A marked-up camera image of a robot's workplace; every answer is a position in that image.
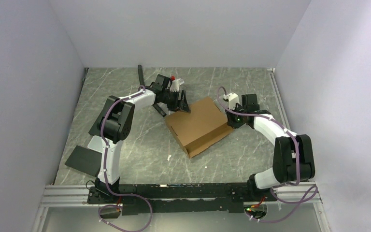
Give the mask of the brown cardboard box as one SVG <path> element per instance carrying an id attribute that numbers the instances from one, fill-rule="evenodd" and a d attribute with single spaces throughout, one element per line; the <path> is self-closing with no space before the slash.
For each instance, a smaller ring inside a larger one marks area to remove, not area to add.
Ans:
<path id="1" fill-rule="evenodd" d="M 212 98 L 205 97 L 191 104 L 190 109 L 190 113 L 175 112 L 165 119 L 168 129 L 189 158 L 197 156 L 234 131 Z"/>

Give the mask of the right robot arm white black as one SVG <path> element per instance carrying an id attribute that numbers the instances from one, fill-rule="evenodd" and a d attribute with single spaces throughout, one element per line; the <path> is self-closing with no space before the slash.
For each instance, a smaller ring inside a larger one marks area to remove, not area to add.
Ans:
<path id="1" fill-rule="evenodd" d="M 248 179 L 247 195 L 251 200 L 260 200 L 266 189 L 314 178 L 313 148 L 308 135 L 289 130 L 268 110 L 261 110 L 256 94 L 239 97 L 232 92 L 221 98 L 227 103 L 225 112 L 229 126 L 238 129 L 247 125 L 264 135 L 274 146 L 272 166 Z"/>

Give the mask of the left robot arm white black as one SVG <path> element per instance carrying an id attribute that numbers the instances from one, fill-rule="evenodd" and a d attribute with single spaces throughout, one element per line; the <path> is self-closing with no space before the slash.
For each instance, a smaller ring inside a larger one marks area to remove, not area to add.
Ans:
<path id="1" fill-rule="evenodd" d="M 100 196 L 113 203 L 119 198 L 119 161 L 123 141 L 128 137 L 136 111 L 158 103 L 173 112 L 190 113 L 186 92 L 181 88 L 183 79 L 159 74 L 150 85 L 139 86 L 133 94 L 110 96 L 94 126 L 95 137 L 101 139 L 100 171 L 95 187 Z"/>

